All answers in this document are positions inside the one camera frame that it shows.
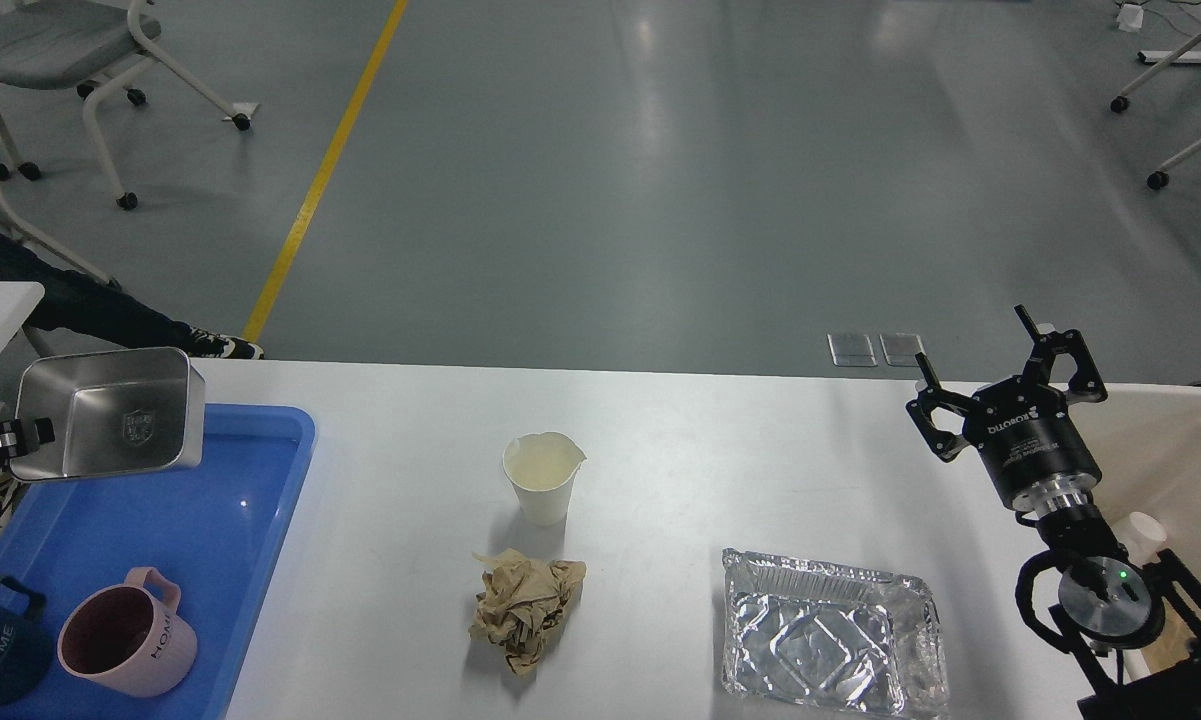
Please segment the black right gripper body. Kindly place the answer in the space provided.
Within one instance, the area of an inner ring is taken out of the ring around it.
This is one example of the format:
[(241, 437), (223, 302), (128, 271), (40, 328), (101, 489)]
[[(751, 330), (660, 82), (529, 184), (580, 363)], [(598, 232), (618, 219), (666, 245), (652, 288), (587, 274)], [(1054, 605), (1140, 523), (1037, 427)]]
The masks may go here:
[(1030, 511), (1030, 488), (1052, 479), (1071, 479), (1081, 491), (1103, 479), (1060, 389), (1012, 376), (978, 389), (972, 401), (964, 439), (976, 448), (1004, 508)]

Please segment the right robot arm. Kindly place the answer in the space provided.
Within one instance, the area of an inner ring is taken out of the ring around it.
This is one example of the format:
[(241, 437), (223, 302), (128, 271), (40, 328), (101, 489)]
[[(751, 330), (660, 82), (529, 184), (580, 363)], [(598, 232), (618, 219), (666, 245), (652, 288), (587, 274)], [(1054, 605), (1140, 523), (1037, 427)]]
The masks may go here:
[[(926, 446), (952, 462), (975, 448), (999, 502), (1044, 550), (1018, 570), (1015, 605), (1026, 628), (1083, 671), (1085, 719), (1201, 719), (1201, 582), (1172, 550), (1136, 562), (1093, 496), (1103, 472), (1071, 418), (1075, 404), (1109, 398), (1083, 334), (1016, 316), (1030, 338), (1024, 368), (961, 395), (943, 388), (918, 352), (924, 382), (906, 410)], [(1185, 660), (1127, 682), (1099, 656), (1145, 650), (1167, 612), (1189, 629)]]

